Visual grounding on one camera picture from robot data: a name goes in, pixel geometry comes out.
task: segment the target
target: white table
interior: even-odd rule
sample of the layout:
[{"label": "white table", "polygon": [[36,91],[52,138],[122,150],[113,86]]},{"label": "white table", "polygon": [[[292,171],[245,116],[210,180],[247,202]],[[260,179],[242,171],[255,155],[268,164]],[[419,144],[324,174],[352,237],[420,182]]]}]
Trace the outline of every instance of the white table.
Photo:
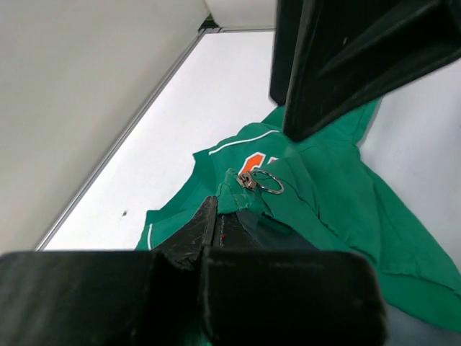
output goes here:
[{"label": "white table", "polygon": [[[133,249],[192,154],[273,108],[273,32],[205,35],[46,246]],[[461,61],[384,97],[362,157],[461,268]]]}]

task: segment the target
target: green fabric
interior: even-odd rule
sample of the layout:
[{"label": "green fabric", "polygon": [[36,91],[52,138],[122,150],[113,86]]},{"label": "green fabric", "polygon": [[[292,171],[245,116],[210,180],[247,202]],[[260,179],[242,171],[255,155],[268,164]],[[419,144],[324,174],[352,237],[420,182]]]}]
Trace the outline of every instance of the green fabric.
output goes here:
[{"label": "green fabric", "polygon": [[[279,108],[266,122],[247,125],[237,136],[195,154],[197,164],[183,189],[162,210],[148,211],[138,248],[160,244],[194,215],[205,197],[217,195],[219,213],[249,209],[291,227],[319,249],[364,255],[389,304],[461,332],[461,277],[455,265],[360,159],[356,142],[375,106],[371,102],[350,112],[302,143],[291,143],[280,132],[235,143],[280,131]],[[243,161],[255,152],[279,158],[262,169],[283,181],[281,195],[251,192],[237,183]],[[266,176],[257,179],[277,188]]]}]

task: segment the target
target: silver ring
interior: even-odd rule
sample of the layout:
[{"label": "silver ring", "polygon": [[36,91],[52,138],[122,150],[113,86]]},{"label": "silver ring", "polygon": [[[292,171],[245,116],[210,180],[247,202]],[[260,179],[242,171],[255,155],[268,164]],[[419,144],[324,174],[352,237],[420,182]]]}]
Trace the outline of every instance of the silver ring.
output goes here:
[{"label": "silver ring", "polygon": [[272,178],[273,180],[275,180],[277,182],[277,184],[280,185],[280,190],[273,190],[273,189],[269,189],[268,187],[263,186],[260,182],[254,180],[257,183],[257,185],[261,188],[261,190],[269,192],[269,193],[273,193],[274,195],[280,195],[282,192],[285,191],[285,187],[283,186],[282,182],[278,178],[276,178],[272,174],[270,174],[269,172],[263,171],[262,169],[253,169],[251,171],[251,173],[252,174],[253,173],[264,174],[264,175],[268,176],[269,178]]}]

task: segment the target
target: metal ring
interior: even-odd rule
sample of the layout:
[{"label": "metal ring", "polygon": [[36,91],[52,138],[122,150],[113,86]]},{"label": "metal ring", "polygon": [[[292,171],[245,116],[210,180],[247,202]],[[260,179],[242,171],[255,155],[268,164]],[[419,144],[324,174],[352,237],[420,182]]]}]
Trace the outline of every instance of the metal ring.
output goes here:
[{"label": "metal ring", "polygon": [[280,185],[280,190],[273,190],[273,189],[269,189],[268,187],[263,186],[260,182],[254,180],[257,183],[257,185],[261,188],[261,190],[266,191],[268,193],[273,193],[274,195],[280,195],[282,192],[285,191],[285,187],[283,186],[282,182],[278,178],[276,178],[272,174],[270,174],[269,172],[263,171],[262,169],[253,169],[251,171],[251,173],[252,174],[253,173],[264,174],[264,175],[268,176],[269,178],[272,178],[273,180],[275,180],[277,182],[277,184]]}]

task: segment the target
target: white stripe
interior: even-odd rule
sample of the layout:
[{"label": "white stripe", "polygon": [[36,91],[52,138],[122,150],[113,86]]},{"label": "white stripe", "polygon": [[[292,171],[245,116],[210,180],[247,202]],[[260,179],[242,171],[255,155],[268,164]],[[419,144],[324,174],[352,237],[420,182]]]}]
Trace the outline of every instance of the white stripe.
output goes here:
[{"label": "white stripe", "polygon": [[152,250],[152,245],[151,245],[152,228],[153,228],[153,223],[149,225],[149,232],[147,232],[147,248],[149,250]]},{"label": "white stripe", "polygon": [[219,148],[217,148],[215,150],[208,151],[208,155],[216,154],[219,150],[224,149],[226,146],[233,146],[235,144],[257,141],[258,139],[266,137],[267,135],[269,135],[270,133],[273,133],[273,132],[280,132],[280,131],[278,131],[278,130],[270,130],[270,131],[267,131],[266,133],[263,133],[262,135],[260,135],[258,137],[255,137],[255,138],[243,139],[241,141],[230,142],[230,143],[227,143],[227,144],[224,144],[224,145],[220,146]]}]

